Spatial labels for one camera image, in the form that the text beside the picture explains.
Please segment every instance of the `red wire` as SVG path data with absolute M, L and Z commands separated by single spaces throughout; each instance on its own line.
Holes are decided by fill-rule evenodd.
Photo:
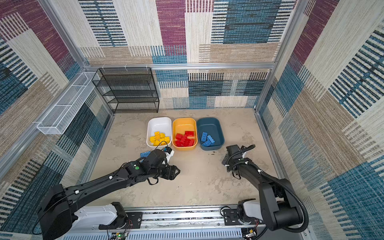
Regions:
M 133 226 L 133 222 L 129 219 L 129 223 L 130 223 L 130 225 L 131 225 L 131 227 L 129 228 L 129 231 L 128 231 L 128 233 L 127 233 L 127 236 L 129 235 L 129 233 L 131 232 L 131 229 L 132 229 L 132 226 Z
M 257 232 L 257 226 L 259 225 L 259 220 L 256 220 L 256 226 L 255 226 L 255 230 L 256 230 L 256 236 L 257 236 L 257 234 L 258 234 L 258 232 Z

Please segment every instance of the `concrete floor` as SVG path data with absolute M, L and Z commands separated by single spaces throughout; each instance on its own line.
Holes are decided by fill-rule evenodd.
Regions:
M 256 147 L 247 153 L 259 167 L 277 177 L 273 163 L 264 143 L 253 109 L 197 109 L 159 110 L 159 113 L 116 114 L 91 180 L 118 169 L 124 162 L 140 157 L 149 151 L 146 145 L 147 124 L 152 118 L 167 116 L 171 120 L 192 117 L 219 119 L 225 138 L 219 150 L 203 151 L 198 145 L 190 152 L 175 151 L 170 160 L 181 173 L 173 181 L 160 178 L 150 186 L 147 182 L 120 189 L 103 196 L 90 205 L 105 205 L 121 202 L 124 207 L 158 207 L 182 205 L 237 204 L 247 198 L 258 199 L 258 191 L 246 179 L 237 180 L 227 173 L 221 164 L 226 146 L 237 144 Z

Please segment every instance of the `patterned wall panel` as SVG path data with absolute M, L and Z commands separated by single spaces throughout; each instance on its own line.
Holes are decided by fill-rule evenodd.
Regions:
M 0 0 L 0 156 L 79 71 L 37 0 Z
M 296 0 L 50 2 L 90 65 L 273 61 L 296 6 Z M 164 51 L 173 48 L 183 50 Z
M 0 182 L 1 231 L 31 234 L 47 190 L 80 184 L 109 118 L 94 90 L 63 135 L 39 133 Z
M 161 109 L 253 108 L 270 69 L 156 70 Z
M 384 2 L 310 0 L 300 21 L 263 123 L 317 239 L 384 239 Z

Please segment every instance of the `black mounting plate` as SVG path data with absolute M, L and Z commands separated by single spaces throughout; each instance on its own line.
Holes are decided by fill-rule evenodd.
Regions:
M 224 215 L 224 224 L 226 226 L 243 225 L 239 222 L 239 212 L 237 209 L 223 209 L 222 213 Z M 262 222 L 260 219 L 253 218 L 248 225 L 256 225 L 257 221 L 259 221 L 259 223 Z
M 141 226 L 142 212 L 126 212 L 128 219 L 132 221 L 132 229 L 138 229 Z

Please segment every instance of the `plastic bin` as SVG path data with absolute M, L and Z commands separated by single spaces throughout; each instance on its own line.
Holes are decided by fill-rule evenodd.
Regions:
M 204 147 L 201 142 L 203 132 L 208 133 L 215 140 L 214 144 Z M 224 135 L 221 130 L 220 122 L 217 118 L 200 118 L 197 120 L 197 135 L 199 137 L 200 147 L 205 151 L 218 150 L 224 144 Z
M 173 142 L 173 149 L 179 150 L 179 151 L 190 151 L 196 148 L 197 145 L 197 128 L 196 128 L 196 121 L 193 118 L 178 118 L 175 121 L 173 121 L 173 136 L 172 136 L 172 142 Z M 185 131 L 194 131 L 195 136 L 194 137 L 188 137 L 190 139 L 194 139 L 195 143 L 193 146 L 190 147 L 177 147 L 175 144 L 176 141 L 176 134 L 180 133 L 183 134 Z
M 161 117 L 161 118 L 152 118 L 148 122 L 148 128 L 147 128 L 147 145 L 151 148 L 151 150 L 154 150 L 157 146 L 153 146 L 153 143 L 149 140 L 150 136 L 154 136 L 155 132 L 163 132 L 165 133 L 166 137 L 169 137 L 170 143 L 168 143 L 168 146 L 172 146 L 172 121 L 168 117 Z

